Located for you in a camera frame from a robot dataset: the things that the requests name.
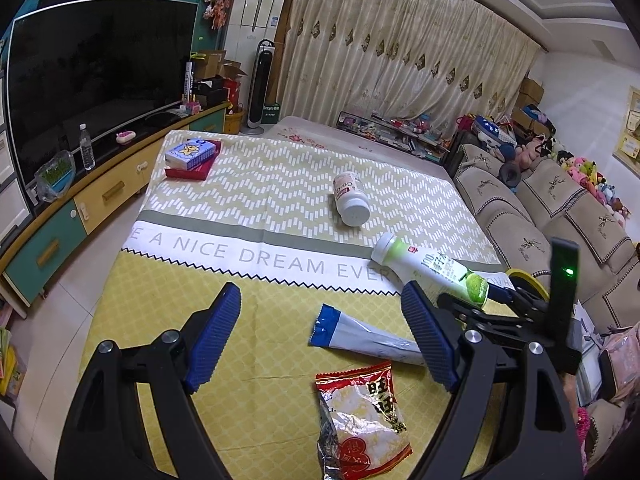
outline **sofa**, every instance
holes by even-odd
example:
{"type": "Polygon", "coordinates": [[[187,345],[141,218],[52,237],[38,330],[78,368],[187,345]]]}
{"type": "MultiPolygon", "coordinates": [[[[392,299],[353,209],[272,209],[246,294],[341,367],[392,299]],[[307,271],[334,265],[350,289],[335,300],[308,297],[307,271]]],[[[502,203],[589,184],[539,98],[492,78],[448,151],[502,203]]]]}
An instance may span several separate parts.
{"type": "Polygon", "coordinates": [[[539,158],[514,193],[498,179],[500,160],[472,144],[457,155],[454,184],[508,269],[522,269],[549,288],[549,239],[572,240],[580,246],[577,299],[596,330],[640,320],[636,247],[587,190],[553,160],[539,158]]]}

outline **television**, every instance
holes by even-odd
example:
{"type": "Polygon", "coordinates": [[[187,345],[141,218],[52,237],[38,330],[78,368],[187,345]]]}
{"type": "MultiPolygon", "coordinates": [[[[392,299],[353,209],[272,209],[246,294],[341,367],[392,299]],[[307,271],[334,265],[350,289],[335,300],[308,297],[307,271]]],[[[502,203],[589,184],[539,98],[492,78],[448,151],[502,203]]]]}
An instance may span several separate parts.
{"type": "Polygon", "coordinates": [[[14,21],[7,62],[9,126],[22,180],[60,150],[177,103],[196,4],[81,0],[14,21]]]}

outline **screw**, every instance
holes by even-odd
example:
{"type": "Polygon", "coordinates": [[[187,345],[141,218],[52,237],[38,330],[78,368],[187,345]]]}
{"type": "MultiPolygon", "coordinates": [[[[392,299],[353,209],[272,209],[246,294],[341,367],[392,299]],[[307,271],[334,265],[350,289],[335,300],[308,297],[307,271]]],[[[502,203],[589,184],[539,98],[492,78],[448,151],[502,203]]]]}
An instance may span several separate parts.
{"type": "Polygon", "coordinates": [[[482,334],[478,330],[467,330],[465,332],[465,339],[470,343],[479,343],[482,341],[482,334]]]}
{"type": "Polygon", "coordinates": [[[113,341],[107,339],[107,341],[103,341],[98,345],[98,352],[101,354],[108,354],[113,350],[113,341]]]}
{"type": "Polygon", "coordinates": [[[535,355],[542,354],[544,347],[538,343],[537,341],[532,341],[529,343],[529,351],[535,355]]]}
{"type": "Polygon", "coordinates": [[[163,343],[171,344],[178,341],[179,337],[180,332],[178,332],[177,330],[167,330],[166,332],[162,332],[160,339],[163,343]]]}

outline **red book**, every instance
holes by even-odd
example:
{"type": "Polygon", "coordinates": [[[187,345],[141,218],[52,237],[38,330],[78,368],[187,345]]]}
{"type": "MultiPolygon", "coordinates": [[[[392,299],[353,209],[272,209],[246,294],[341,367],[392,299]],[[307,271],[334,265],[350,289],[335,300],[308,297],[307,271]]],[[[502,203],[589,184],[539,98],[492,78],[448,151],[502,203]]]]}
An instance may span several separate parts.
{"type": "Polygon", "coordinates": [[[185,178],[187,180],[206,180],[209,175],[209,170],[213,166],[213,162],[218,158],[220,151],[222,150],[222,142],[220,140],[210,140],[216,145],[216,153],[209,159],[196,166],[191,170],[178,170],[177,168],[164,168],[164,174],[170,178],[185,178]]]}

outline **white bottle cap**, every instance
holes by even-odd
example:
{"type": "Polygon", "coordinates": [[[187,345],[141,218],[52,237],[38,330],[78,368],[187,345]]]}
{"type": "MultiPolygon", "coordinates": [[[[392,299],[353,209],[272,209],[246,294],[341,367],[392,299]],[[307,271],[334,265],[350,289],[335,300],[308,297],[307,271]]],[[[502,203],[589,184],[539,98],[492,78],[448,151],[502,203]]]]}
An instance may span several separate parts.
{"type": "Polygon", "coordinates": [[[342,221],[349,227],[359,227],[369,220],[371,212],[369,204],[360,197],[345,197],[341,206],[340,217],[342,221]]]}
{"type": "Polygon", "coordinates": [[[383,265],[386,258],[386,253],[393,243],[396,241],[396,235],[391,233],[384,233],[377,241],[376,246],[371,253],[371,259],[377,264],[383,265]]]}

